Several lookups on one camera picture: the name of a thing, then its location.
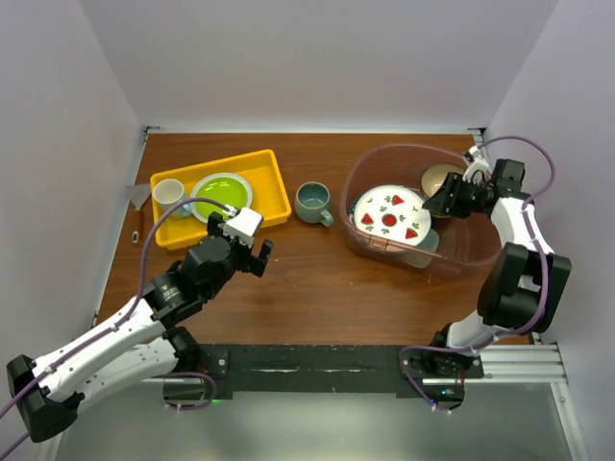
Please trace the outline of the light-teal divided rectangular dish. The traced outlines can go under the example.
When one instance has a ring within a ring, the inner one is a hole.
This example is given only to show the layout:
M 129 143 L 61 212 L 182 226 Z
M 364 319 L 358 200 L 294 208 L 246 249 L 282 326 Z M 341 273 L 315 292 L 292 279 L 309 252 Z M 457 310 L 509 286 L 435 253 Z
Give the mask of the light-teal divided rectangular dish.
M 427 268 L 433 259 L 433 254 L 439 245 L 439 235 L 435 230 L 430 230 L 426 238 L 412 250 L 401 252 L 399 260 L 417 269 Z

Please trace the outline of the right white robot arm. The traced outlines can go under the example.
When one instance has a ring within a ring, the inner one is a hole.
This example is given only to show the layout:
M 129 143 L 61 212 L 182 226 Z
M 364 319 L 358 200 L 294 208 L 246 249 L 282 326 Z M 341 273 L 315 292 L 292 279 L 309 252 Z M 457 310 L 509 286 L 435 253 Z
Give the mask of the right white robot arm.
M 465 319 L 446 325 L 433 338 L 430 370 L 448 377 L 462 365 L 462 354 L 504 337 L 542 333 L 554 319 L 572 270 L 571 260 L 547 244 L 535 219 L 534 199 L 523 191 L 525 164 L 499 159 L 489 179 L 450 173 L 423 208 L 467 218 L 483 213 L 495 227 L 502 248 L 485 280 L 477 308 Z

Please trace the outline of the teal speckled ceramic mug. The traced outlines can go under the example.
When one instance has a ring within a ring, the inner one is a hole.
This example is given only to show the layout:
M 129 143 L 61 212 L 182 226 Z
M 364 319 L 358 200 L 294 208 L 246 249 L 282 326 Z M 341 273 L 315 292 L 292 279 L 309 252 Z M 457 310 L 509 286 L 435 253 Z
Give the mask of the teal speckled ceramic mug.
M 298 218 L 304 223 L 330 227 L 334 222 L 330 208 L 331 193 L 324 184 L 305 182 L 298 188 L 294 209 Z

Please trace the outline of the brown floral cream-inside bowl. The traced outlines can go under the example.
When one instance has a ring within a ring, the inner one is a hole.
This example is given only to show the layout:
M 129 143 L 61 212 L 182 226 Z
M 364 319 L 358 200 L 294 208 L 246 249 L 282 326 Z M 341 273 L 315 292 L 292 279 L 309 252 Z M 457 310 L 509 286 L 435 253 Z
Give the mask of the brown floral cream-inside bowl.
M 426 200 L 431 198 L 439 190 L 449 173 L 462 175 L 464 172 L 464 168 L 451 163 L 434 164 L 421 177 L 420 190 L 422 196 Z

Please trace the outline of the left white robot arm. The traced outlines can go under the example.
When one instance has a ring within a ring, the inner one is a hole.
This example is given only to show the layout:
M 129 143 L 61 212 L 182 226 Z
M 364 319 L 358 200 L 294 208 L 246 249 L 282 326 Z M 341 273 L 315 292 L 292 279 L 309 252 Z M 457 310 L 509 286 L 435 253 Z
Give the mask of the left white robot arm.
M 207 235 L 183 260 L 151 281 L 105 322 L 37 358 L 19 355 L 7 365 L 12 395 L 34 443 L 64 432 L 79 412 L 143 379 L 190 376 L 198 368 L 193 338 L 180 323 L 198 313 L 237 272 L 260 277 L 273 248 L 252 253 L 263 217 L 244 207 L 229 218 L 214 212 Z

